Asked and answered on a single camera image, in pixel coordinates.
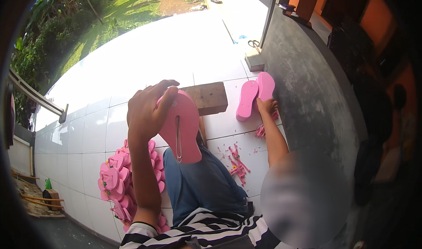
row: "blue pants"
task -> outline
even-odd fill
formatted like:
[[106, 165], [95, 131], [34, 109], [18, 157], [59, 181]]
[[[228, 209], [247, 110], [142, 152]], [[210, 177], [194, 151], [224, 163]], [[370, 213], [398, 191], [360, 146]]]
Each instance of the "blue pants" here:
[[173, 225], [179, 225], [199, 207], [215, 212], [245, 215], [246, 192], [230, 176], [227, 167], [199, 145], [202, 160], [178, 163], [170, 149], [164, 152], [167, 192], [173, 208]]

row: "hand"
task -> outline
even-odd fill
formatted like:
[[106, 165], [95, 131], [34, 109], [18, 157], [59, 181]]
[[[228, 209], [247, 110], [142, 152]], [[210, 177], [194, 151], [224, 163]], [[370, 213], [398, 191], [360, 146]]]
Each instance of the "hand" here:
[[[161, 130], [167, 118], [167, 111], [173, 104], [179, 85], [175, 80], [162, 80], [160, 83], [139, 90], [129, 100], [127, 111], [127, 139], [130, 145], [147, 143]], [[158, 99], [163, 98], [156, 106]]]
[[256, 104], [258, 105], [258, 110], [260, 114], [269, 114], [272, 115], [273, 112], [277, 109], [278, 103], [275, 99], [271, 98], [265, 101], [261, 101], [260, 98], [256, 99]]

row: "metal railing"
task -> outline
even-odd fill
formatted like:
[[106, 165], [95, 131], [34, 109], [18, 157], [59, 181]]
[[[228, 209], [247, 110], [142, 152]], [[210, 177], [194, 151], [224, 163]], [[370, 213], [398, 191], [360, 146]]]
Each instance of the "metal railing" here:
[[49, 110], [50, 112], [58, 115], [60, 124], [66, 121], [67, 108], [69, 107], [69, 104], [66, 104], [66, 107], [62, 109], [61, 107], [58, 107], [54, 103], [50, 102], [47, 98], [39, 94], [31, 86], [29, 86], [28, 83], [26, 83], [21, 77], [19, 77], [18, 74], [16, 74], [16, 72], [12, 68], [9, 68], [8, 78], [13, 83], [14, 87], [23, 92], [31, 100], [41, 105], [45, 109]]

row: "black and white striped shirt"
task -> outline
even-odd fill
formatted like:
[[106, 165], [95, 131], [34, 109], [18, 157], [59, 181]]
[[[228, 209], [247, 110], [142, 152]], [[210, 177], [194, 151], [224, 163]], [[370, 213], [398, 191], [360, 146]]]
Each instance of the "black and white striped shirt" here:
[[205, 208], [198, 208], [176, 228], [160, 235], [149, 224], [133, 223], [124, 236], [120, 249], [159, 248], [191, 238], [196, 238], [195, 241], [198, 241], [200, 248], [227, 243], [239, 238], [249, 238], [252, 248], [275, 248], [280, 243], [269, 231], [262, 215], [245, 219], [235, 213], [212, 212]]

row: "metal pole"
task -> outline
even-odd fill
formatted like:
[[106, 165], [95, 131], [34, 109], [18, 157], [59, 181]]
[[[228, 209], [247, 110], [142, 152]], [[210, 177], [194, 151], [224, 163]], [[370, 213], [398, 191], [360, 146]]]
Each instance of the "metal pole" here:
[[64, 109], [58, 107], [57, 105], [49, 101], [47, 98], [39, 94], [31, 86], [29, 86], [29, 84], [26, 83], [21, 77], [19, 77], [12, 68], [9, 68], [8, 77], [9, 80], [13, 83], [13, 85], [21, 92], [23, 92], [27, 97], [29, 97], [31, 100], [41, 105], [45, 109], [49, 110], [50, 112], [58, 115], [59, 123], [63, 123], [66, 121], [67, 108], [69, 107], [69, 104], [66, 104], [66, 107]]
[[267, 36], [268, 28], [270, 27], [271, 17], [273, 16], [274, 7], [276, 6], [276, 2], [277, 2], [277, 0], [273, 0], [271, 2], [270, 9], [268, 9], [267, 19], [265, 20], [265, 28], [264, 28], [264, 31], [262, 32], [262, 37], [261, 37], [261, 41], [260, 41], [260, 49], [262, 49], [262, 47], [264, 45], [264, 41], [265, 41], [265, 38]]

